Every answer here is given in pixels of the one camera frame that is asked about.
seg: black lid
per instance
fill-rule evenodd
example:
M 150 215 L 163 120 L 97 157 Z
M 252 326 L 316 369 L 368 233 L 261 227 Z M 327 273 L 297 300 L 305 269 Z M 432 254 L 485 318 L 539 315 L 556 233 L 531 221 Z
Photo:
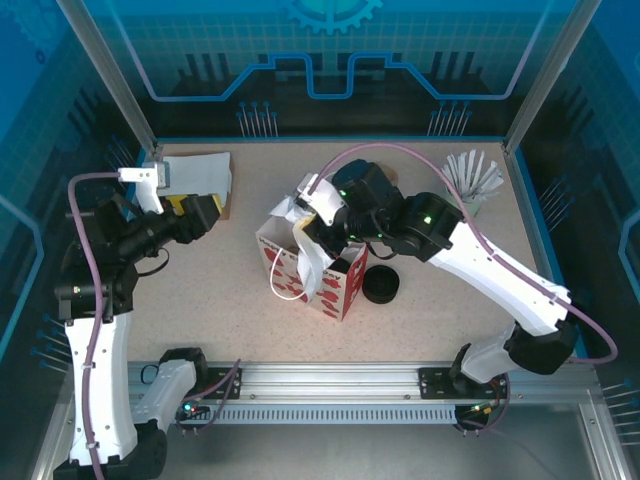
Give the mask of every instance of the black lid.
M 398 293 L 399 286 L 400 278 L 394 269 L 375 265 L 364 274 L 362 293 L 373 303 L 389 303 Z

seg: glass panel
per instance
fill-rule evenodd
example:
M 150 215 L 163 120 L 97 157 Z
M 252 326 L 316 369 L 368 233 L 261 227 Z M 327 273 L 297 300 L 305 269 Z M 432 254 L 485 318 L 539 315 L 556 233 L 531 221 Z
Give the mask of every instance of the glass panel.
M 271 137 L 504 135 L 574 3 L 87 5 L 157 135 Z
M 31 474 L 69 360 L 49 320 L 73 234 L 67 182 L 133 164 L 139 146 L 55 2 L 0 2 L 0 14 L 0 409 L 3 430 L 20 432 L 2 444 L 1 476 L 18 479 Z
M 634 0 L 601 4 L 522 144 L 566 284 L 620 348 L 599 369 L 605 385 L 640 380 L 638 15 Z

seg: paper bag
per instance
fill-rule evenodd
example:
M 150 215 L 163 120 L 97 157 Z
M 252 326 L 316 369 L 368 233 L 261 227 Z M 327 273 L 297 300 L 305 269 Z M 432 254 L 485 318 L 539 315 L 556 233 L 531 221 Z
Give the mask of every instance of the paper bag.
M 283 252 L 273 271 L 273 286 L 283 296 L 295 297 L 302 293 L 302 282 L 297 272 L 298 255 L 296 242 L 291 233 L 291 223 L 282 217 L 271 217 L 256 232 L 260 255 L 267 278 L 280 248 Z M 322 287 L 309 301 L 303 295 L 299 301 L 311 308 L 342 321 L 362 287 L 368 251 L 365 245 L 352 243 L 345 249 L 341 258 L 351 264 L 346 273 L 332 270 L 324 271 Z

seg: speckled tabletop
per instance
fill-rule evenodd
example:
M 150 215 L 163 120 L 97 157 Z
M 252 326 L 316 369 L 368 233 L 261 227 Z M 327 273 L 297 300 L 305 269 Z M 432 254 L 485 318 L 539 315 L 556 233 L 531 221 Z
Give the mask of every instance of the speckled tabletop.
M 141 278 L 135 290 L 129 360 L 157 360 L 168 348 L 200 346 L 210 361 L 391 362 L 452 360 L 470 341 L 492 336 L 510 316 L 462 280 L 414 258 L 389 262 L 400 276 L 394 301 L 374 305 L 360 294 L 342 323 L 298 302 L 276 298 L 268 286 L 255 238 L 269 210 L 307 172 L 318 172 L 352 143 L 214 144 L 235 163 L 231 218 L 190 245 L 171 243 L 169 265 Z M 500 195 L 482 207 L 477 223 L 493 243 L 533 268 L 533 256 L 498 143 L 407 143 L 439 165 L 450 153 L 476 148 L 503 168 Z M 179 151 L 202 151 L 181 145 Z M 165 147 L 167 153 L 175 152 Z M 391 150 L 360 155 L 398 172 L 405 195 L 439 180 L 421 163 Z M 140 270 L 157 260 L 141 262 Z M 370 258 L 369 265 L 382 263 Z

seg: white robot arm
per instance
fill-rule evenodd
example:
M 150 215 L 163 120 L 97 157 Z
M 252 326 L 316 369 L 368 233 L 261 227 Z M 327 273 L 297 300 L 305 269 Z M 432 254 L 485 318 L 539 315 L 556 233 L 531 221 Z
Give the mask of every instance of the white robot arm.
M 451 272 L 513 316 L 513 327 L 462 348 L 450 372 L 456 388 L 468 392 L 465 384 L 485 384 L 516 368 L 551 374 L 571 355 L 578 334 L 567 310 L 488 256 L 461 213 L 442 198 L 431 193 L 404 198 L 376 164 L 365 160 L 346 164 L 331 183 L 322 180 L 309 194 L 315 178 L 298 186 L 297 202 L 318 214 L 305 232 L 325 251 L 338 254 L 347 239 L 383 243 Z M 571 303 L 565 287 L 489 245 L 494 255 Z
M 75 244 L 68 250 L 56 286 L 59 318 L 65 322 L 73 352 L 76 414 L 69 460 L 56 469 L 55 479 L 93 478 L 90 449 L 108 478 L 157 478 L 166 458 L 166 431 L 176 411 L 188 392 L 201 391 L 207 382 L 208 369 L 200 349 L 170 350 L 160 359 L 146 395 L 133 412 L 130 409 L 126 355 L 138 280 L 135 263 L 157 256 L 171 240 L 190 243 L 200 238 L 220 214 L 211 196 L 185 198 L 182 215 L 173 209 L 165 211 L 156 192 L 168 183 L 161 163 L 124 168 L 119 173 L 119 180 L 136 183 L 136 197 L 144 213 L 127 222 L 118 202 L 111 201 L 85 217 L 91 218 L 84 226 L 104 298 L 88 385 L 83 382 L 84 358 L 94 329 L 95 289 L 84 251 Z M 87 398 L 92 445 L 87 443 L 81 402 Z

